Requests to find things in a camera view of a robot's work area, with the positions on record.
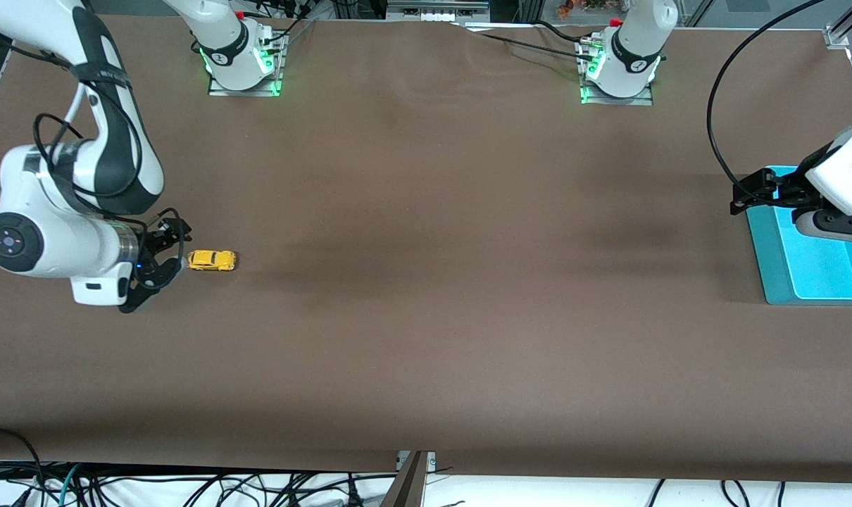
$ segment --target teal bin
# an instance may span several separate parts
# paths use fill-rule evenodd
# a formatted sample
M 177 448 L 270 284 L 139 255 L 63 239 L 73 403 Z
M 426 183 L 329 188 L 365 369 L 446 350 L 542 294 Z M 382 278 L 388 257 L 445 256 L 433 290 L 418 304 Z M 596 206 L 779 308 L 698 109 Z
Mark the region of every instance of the teal bin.
M 771 169 L 782 175 L 796 168 Z M 756 206 L 745 213 L 768 303 L 852 305 L 851 242 L 802 235 L 791 209 Z

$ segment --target white surface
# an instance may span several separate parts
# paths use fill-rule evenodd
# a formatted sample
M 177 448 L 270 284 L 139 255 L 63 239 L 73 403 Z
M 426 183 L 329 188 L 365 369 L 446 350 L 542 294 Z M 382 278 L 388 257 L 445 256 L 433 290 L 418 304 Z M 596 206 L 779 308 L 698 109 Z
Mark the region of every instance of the white surface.
M 343 474 L 322 474 L 307 485 L 323 485 L 346 478 Z M 267 487 L 281 487 L 287 475 L 266 475 Z M 552 477 L 502 477 L 479 475 L 430 475 L 426 487 L 424 507 L 443 507 L 457 501 L 465 501 L 462 507 L 645 507 L 656 479 L 584 479 Z M 169 482 L 169 484 L 146 484 L 145 482 L 117 482 L 105 488 L 114 501 L 123 507 L 179 507 L 203 482 Z M 364 499 L 384 494 L 391 479 L 358 481 L 358 491 Z M 743 481 L 751 507 L 773 507 L 777 504 L 776 482 Z M 0 505 L 8 505 L 18 497 L 23 487 L 0 481 Z M 263 500 L 262 493 L 246 489 Z M 741 497 L 734 487 L 729 491 L 741 504 Z M 216 504 L 220 488 L 214 485 L 201 500 L 198 507 Z M 269 494 L 269 501 L 275 498 Z M 325 505 L 332 499 L 346 499 L 338 492 L 316 494 L 304 501 L 304 507 Z M 38 494 L 33 494 L 29 505 L 39 504 Z M 230 496 L 225 507 L 256 505 L 250 498 L 240 494 Z M 655 507 L 723 506 L 728 502 L 720 492 L 718 481 L 668 480 L 658 495 Z M 811 484 L 790 482 L 783 498 L 784 507 L 852 507 L 852 484 Z

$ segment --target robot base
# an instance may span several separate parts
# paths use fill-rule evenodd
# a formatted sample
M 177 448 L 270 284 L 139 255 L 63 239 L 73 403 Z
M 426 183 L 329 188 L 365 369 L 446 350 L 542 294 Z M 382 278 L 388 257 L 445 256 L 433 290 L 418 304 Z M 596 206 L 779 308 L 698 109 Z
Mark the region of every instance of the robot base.
M 280 96 L 282 95 L 282 77 L 285 74 L 285 54 L 288 52 L 288 37 L 281 37 L 272 43 L 275 53 L 272 54 L 272 66 L 275 70 L 272 74 L 264 77 L 256 86 L 246 90 L 230 90 L 217 83 L 213 77 L 207 87 L 210 96 Z
M 593 57 L 598 56 L 602 47 L 602 32 L 595 32 L 593 35 L 583 37 L 580 42 L 575 42 L 574 46 L 577 54 L 587 54 Z M 577 70 L 580 72 L 580 102 L 583 104 L 611 104 L 615 106 L 651 106 L 651 84 L 645 84 L 645 88 L 636 96 L 618 97 L 610 96 L 599 89 L 597 84 L 588 80 L 586 74 L 589 67 L 594 64 L 593 61 L 577 61 Z

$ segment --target brown tabletop surface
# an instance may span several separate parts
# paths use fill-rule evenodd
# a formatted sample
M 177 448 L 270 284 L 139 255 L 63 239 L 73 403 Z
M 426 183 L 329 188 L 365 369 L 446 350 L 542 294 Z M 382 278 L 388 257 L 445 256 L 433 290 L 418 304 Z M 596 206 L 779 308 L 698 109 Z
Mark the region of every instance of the brown tabletop surface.
M 707 144 L 747 32 L 674 32 L 654 106 L 624 107 L 581 105 L 566 57 L 445 23 L 317 23 L 284 95 L 209 97 L 181 20 L 106 20 L 155 208 L 240 263 L 134 315 L 0 270 L 0 426 L 43 458 L 852 480 L 852 308 L 764 302 Z M 14 56 L 0 160 L 74 89 Z M 851 122 L 819 32 L 762 36 L 715 110 L 738 173 Z

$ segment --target black strap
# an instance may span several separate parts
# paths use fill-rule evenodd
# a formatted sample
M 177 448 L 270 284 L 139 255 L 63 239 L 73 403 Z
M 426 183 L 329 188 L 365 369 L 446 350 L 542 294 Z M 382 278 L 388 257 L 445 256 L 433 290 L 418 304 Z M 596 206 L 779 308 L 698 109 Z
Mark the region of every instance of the black strap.
M 245 51 L 246 46 L 248 46 L 248 25 L 245 23 L 239 23 L 242 26 L 242 33 L 239 33 L 239 38 L 235 39 L 230 45 L 227 45 L 223 48 L 213 49 L 200 44 L 201 51 L 203 54 L 207 55 L 207 59 L 213 62 L 220 67 L 226 67 L 232 65 L 232 59 L 237 55 L 242 54 L 242 51 Z
M 637 54 L 632 54 L 628 49 L 623 47 L 622 42 L 620 42 L 620 30 L 617 30 L 613 33 L 613 37 L 610 38 L 610 47 L 613 48 L 613 54 L 617 56 L 617 60 L 622 61 L 623 65 L 626 66 L 626 71 L 629 74 L 639 74 L 644 72 L 646 68 L 649 67 L 655 60 L 658 60 L 658 55 L 660 55 L 660 49 L 658 52 L 648 56 L 639 56 Z
M 106 61 L 89 61 L 69 67 L 76 80 L 92 81 L 94 83 L 113 83 L 120 87 L 131 89 L 132 80 L 129 74 L 121 68 L 108 64 Z

